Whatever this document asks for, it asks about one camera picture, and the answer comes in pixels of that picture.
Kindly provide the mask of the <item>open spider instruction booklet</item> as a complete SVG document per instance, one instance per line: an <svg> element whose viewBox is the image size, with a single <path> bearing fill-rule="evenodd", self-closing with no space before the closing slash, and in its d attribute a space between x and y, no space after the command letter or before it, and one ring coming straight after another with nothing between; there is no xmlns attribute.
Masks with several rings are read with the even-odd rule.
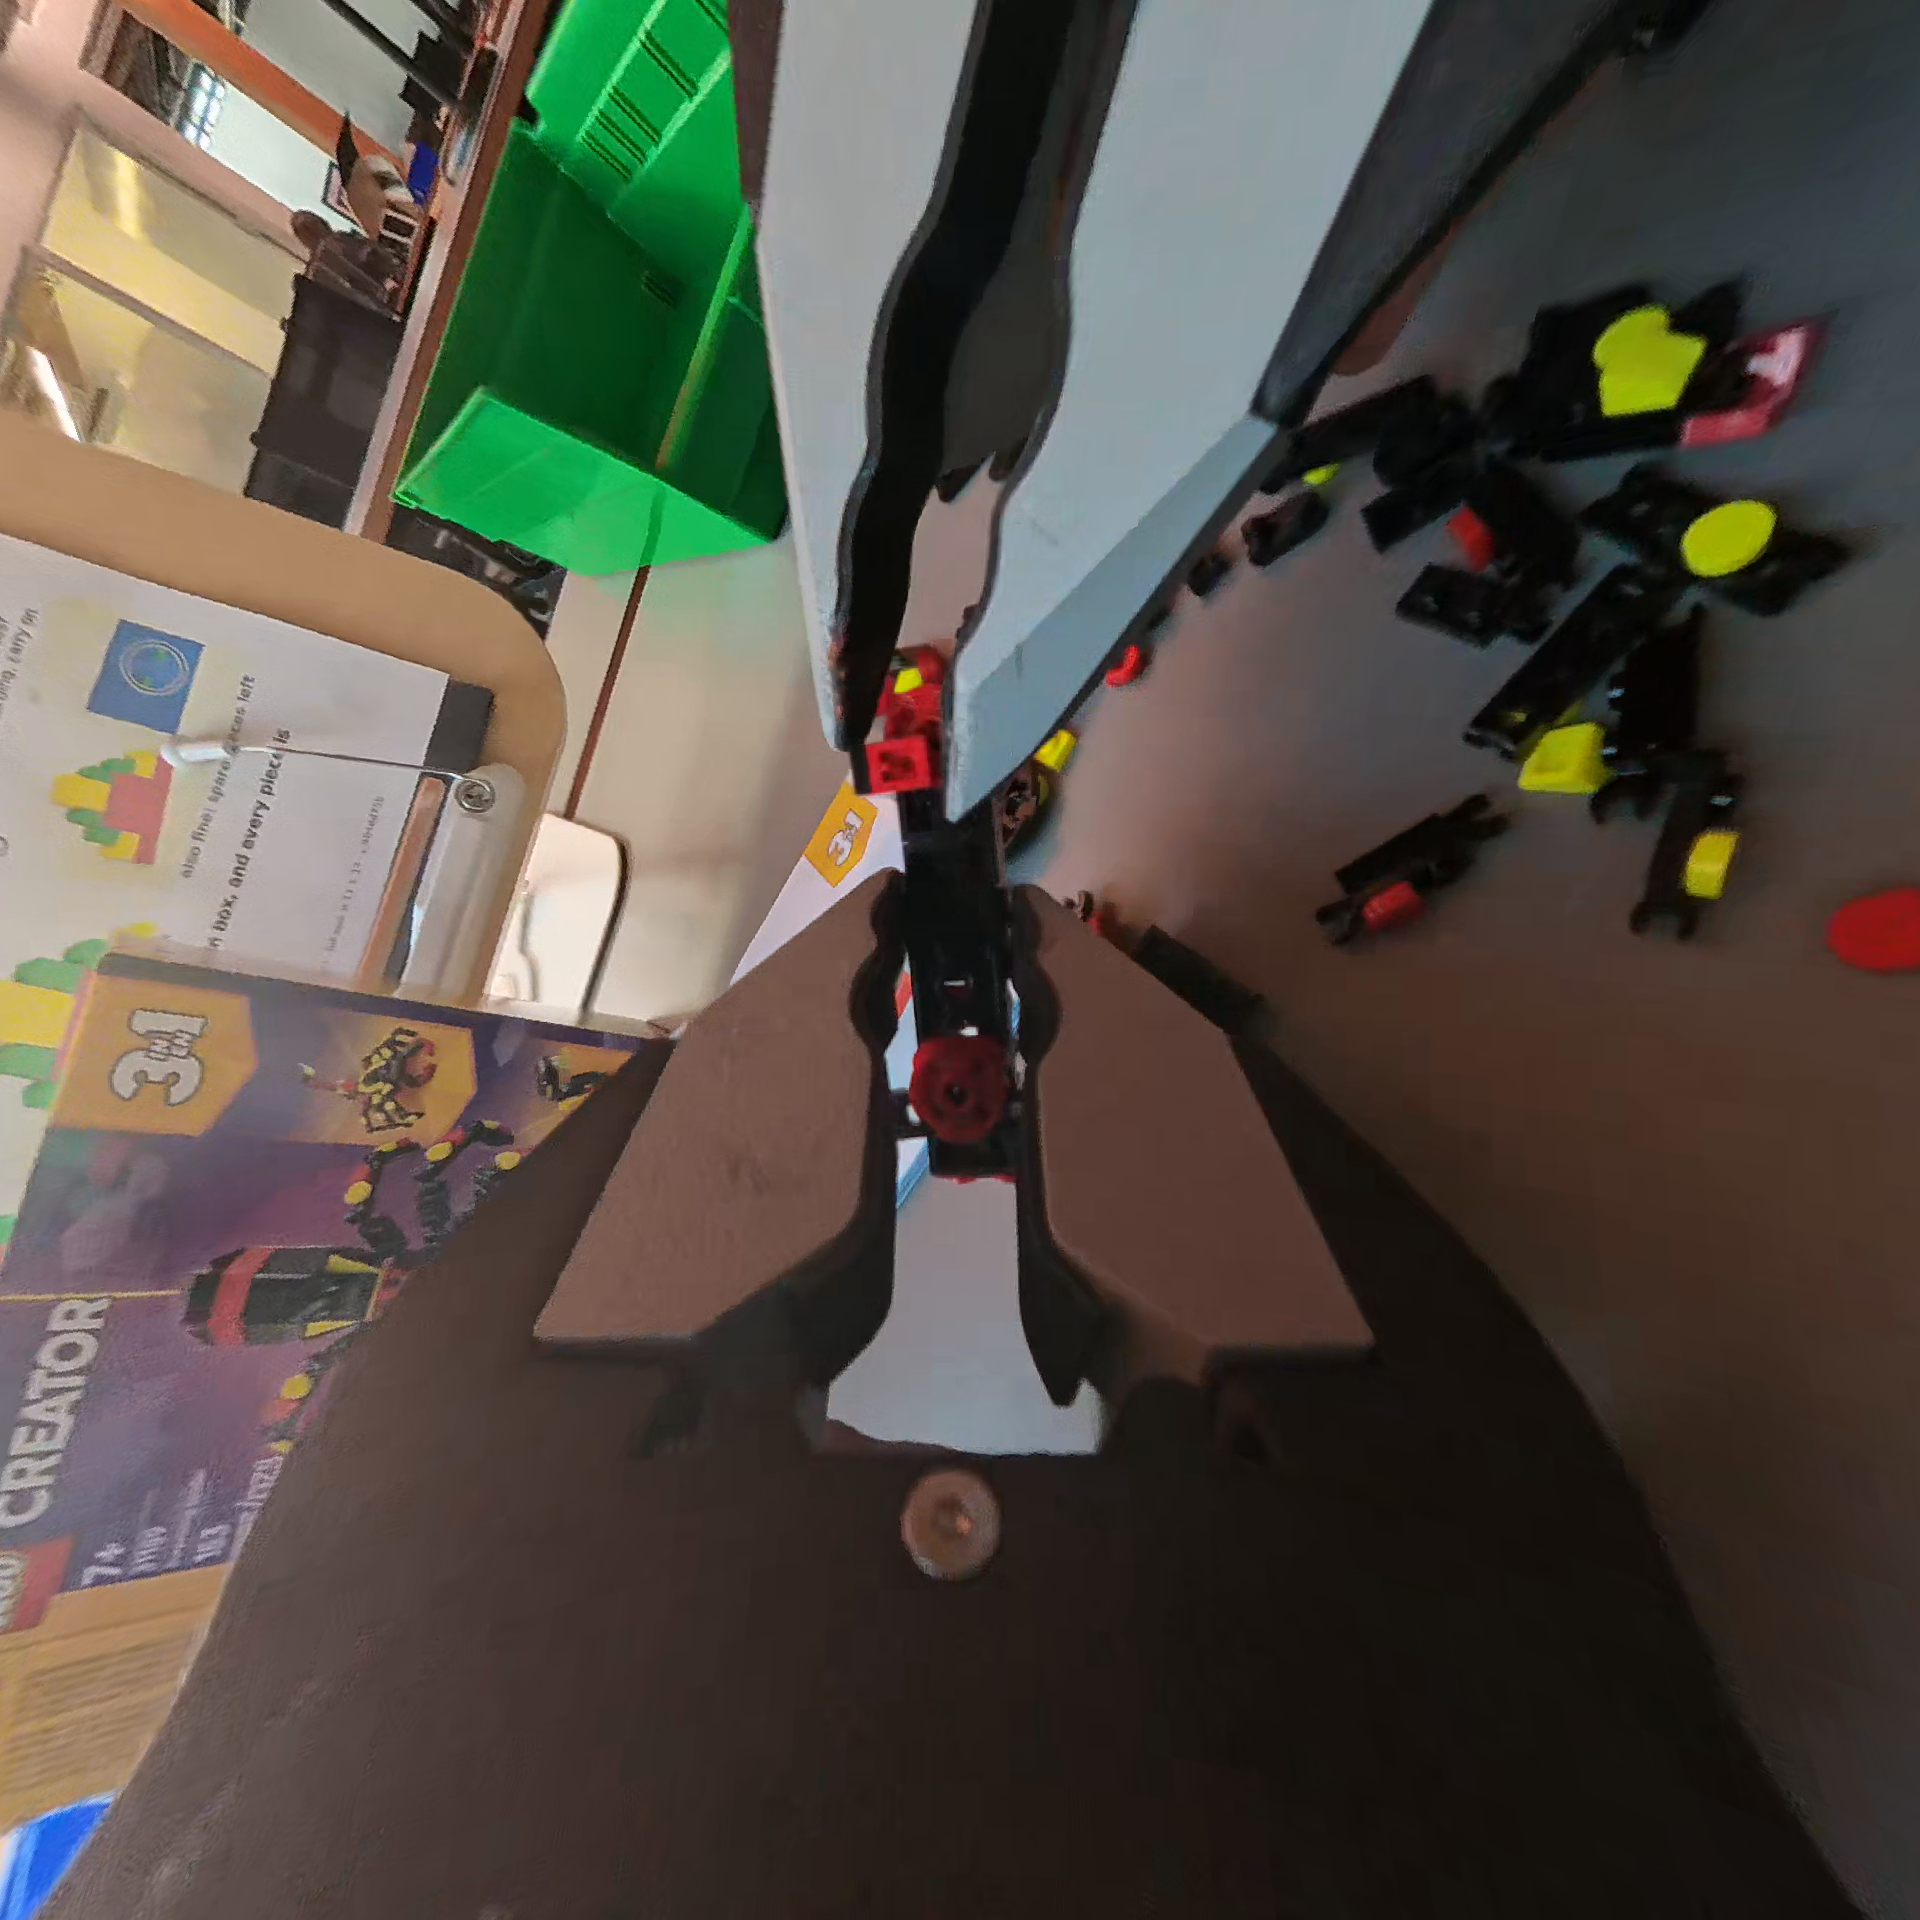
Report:
<svg viewBox="0 0 1920 1920"><path fill-rule="evenodd" d="M900 809L842 780L732 971L739 982L842 896L900 870ZM828 1391L836 1429L888 1446L980 1456L1087 1456L1090 1391L1054 1404L1017 1310L1015 1198L1006 1182L935 1179L929 1144L896 1146L894 1282L875 1341Z"/></svg>

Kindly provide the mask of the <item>red yellow black lego model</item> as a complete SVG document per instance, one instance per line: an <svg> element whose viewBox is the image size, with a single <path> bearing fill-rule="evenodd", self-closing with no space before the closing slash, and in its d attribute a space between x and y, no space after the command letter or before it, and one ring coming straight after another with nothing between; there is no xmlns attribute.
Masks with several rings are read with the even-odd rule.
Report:
<svg viewBox="0 0 1920 1920"><path fill-rule="evenodd" d="M900 831L888 927L913 1048L894 1096L898 1135L924 1142L938 1180L1009 1185L1022 1120L1012 893L996 805L948 813L948 676L938 644L898 651L848 773L858 799L892 805Z"/></svg>

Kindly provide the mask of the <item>pile of lego pieces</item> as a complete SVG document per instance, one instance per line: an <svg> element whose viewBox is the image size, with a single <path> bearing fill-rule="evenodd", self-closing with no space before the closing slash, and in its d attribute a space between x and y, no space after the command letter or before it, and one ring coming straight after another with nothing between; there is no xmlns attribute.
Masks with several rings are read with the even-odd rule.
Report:
<svg viewBox="0 0 1920 1920"><path fill-rule="evenodd" d="M1701 735L1708 613L1779 616L1854 549L1761 496L1713 493L1661 463L1763 439L1793 404L1821 324L1742 328L1725 281L1666 304L1646 285L1542 307L1524 354L1476 402L1429 377L1298 429L1225 544L1175 578L1185 604L1236 565L1269 570L1332 519L1332 482L1368 460L1360 508L1377 554L1436 524L1394 614L1476 653L1519 648L1461 729L1532 799L1623 813L1658 838L1627 929L1688 942L1734 874L1744 787Z"/></svg>

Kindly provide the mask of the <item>blue plastic bin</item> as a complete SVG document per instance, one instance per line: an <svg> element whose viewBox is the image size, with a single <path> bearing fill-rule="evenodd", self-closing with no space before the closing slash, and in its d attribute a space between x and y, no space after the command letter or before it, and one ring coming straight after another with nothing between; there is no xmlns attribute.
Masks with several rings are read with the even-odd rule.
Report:
<svg viewBox="0 0 1920 1920"><path fill-rule="evenodd" d="M1 1918L35 1918L113 1805L91 1794L1 1836Z"/></svg>

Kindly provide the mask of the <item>green plastic bin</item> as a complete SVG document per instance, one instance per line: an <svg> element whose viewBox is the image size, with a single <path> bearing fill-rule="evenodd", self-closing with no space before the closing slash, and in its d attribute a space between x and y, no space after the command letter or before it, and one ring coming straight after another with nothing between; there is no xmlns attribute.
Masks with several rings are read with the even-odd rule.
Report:
<svg viewBox="0 0 1920 1920"><path fill-rule="evenodd" d="M780 537L723 2L555 8L396 504L578 574Z"/></svg>

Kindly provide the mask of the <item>purple lego set box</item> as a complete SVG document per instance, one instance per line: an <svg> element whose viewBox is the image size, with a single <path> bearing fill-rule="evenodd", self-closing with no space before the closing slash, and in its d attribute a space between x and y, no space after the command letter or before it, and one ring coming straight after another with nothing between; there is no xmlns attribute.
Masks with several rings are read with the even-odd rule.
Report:
<svg viewBox="0 0 1920 1920"><path fill-rule="evenodd" d="M1 1273L1 1815L155 1738L340 1350L653 1022L110 950Z"/></svg>

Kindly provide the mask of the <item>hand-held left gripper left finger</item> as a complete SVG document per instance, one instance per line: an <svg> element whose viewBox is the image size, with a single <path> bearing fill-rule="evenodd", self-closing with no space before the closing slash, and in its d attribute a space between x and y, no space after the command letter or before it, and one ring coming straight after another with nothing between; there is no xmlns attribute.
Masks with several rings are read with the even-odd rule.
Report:
<svg viewBox="0 0 1920 1920"><path fill-rule="evenodd" d="M894 1302L901 881L868 879L682 1031L535 1318L542 1355L824 1401Z"/></svg>

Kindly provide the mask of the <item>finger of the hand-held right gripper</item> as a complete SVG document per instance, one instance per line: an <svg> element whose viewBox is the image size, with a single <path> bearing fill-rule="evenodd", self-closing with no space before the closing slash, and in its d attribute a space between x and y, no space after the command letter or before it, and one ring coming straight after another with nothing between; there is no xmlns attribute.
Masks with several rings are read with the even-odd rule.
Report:
<svg viewBox="0 0 1920 1920"><path fill-rule="evenodd" d="M948 394L1051 96L1051 6L732 2L739 183L821 724L877 716Z"/></svg>
<svg viewBox="0 0 1920 1920"><path fill-rule="evenodd" d="M1040 408L956 643L949 819L1041 745L1274 442L1259 381L1434 22L1416 2L1131 6L1068 180Z"/></svg>

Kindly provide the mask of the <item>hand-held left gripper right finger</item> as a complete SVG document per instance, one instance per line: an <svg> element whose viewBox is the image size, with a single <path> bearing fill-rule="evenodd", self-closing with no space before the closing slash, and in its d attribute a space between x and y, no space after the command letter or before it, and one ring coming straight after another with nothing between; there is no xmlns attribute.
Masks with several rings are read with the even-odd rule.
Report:
<svg viewBox="0 0 1920 1920"><path fill-rule="evenodd" d="M1370 1328L1230 1035L1068 904L1009 896L1020 1331L1045 1394L1118 1409Z"/></svg>

